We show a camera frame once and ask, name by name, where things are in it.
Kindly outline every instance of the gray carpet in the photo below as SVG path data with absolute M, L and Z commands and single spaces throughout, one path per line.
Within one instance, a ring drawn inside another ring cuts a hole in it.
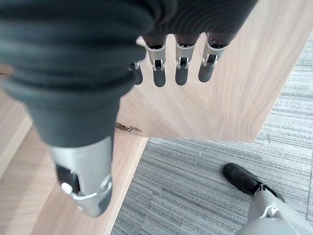
M 254 143 L 150 139 L 111 234 L 235 234 L 250 197 L 223 178 L 227 162 L 313 224 L 313 35 Z

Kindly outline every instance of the silver metal part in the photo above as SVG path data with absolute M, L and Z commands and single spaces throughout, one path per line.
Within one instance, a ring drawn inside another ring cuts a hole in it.
M 50 147 L 55 164 L 75 173 L 79 180 L 80 192 L 72 192 L 71 186 L 62 183 L 62 190 L 83 208 L 90 216 L 99 216 L 104 212 L 100 202 L 112 193 L 112 140 L 104 140 L 77 148 Z
M 220 59 L 222 54 L 224 53 L 226 47 L 223 48 L 213 48 L 209 44 L 209 36 L 207 35 L 206 37 L 206 44 L 204 45 L 204 50 L 203 50 L 203 59 L 202 59 L 202 65 L 206 66 L 207 65 L 207 60 L 209 59 L 210 55 L 215 55 L 215 60 L 212 64 L 212 67 L 214 67 L 217 63 L 217 61 Z
M 237 235 L 312 235 L 313 227 L 291 207 L 262 190 L 253 196 L 248 222 Z
M 134 65 L 135 65 L 135 69 L 136 69 L 136 70 L 140 68 L 139 62 L 134 62 Z
M 152 69 L 154 71 L 157 70 L 156 68 L 156 60 L 161 61 L 161 70 L 164 70 L 165 68 L 165 45 L 160 48 L 160 49 L 151 49 L 148 46 L 146 46 L 148 54 L 149 54 L 149 59 L 150 63 L 152 65 Z
M 178 69 L 180 69 L 180 62 L 182 58 L 187 58 L 185 69 L 188 69 L 194 49 L 195 45 L 190 47 L 182 47 L 176 42 L 176 66 Z

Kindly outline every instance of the striped carpet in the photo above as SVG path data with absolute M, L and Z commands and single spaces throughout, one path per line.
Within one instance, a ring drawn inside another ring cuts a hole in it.
M 235 234 L 250 197 L 223 178 L 227 162 L 313 224 L 313 35 L 254 143 L 150 139 L 111 234 Z

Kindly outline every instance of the robotic arm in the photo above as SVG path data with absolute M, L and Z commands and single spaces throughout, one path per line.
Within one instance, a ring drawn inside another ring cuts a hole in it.
M 207 82 L 257 0 L 2 0 L 3 86 L 23 102 L 51 149 L 61 188 L 89 216 L 112 194 L 112 145 L 119 100 L 142 82 L 146 49 L 154 82 L 165 85 L 166 35 L 176 37 L 176 83 L 187 81 L 200 33 Z

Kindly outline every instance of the wooden cabinet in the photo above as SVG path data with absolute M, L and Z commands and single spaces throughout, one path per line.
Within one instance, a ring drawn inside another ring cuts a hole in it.
M 259 1 L 207 83 L 198 80 L 205 35 L 184 86 L 175 83 L 175 39 L 169 35 L 165 86 L 154 85 L 146 56 L 143 83 L 122 98 L 117 120 L 147 137 L 253 141 L 311 33 L 312 16 L 311 0 Z

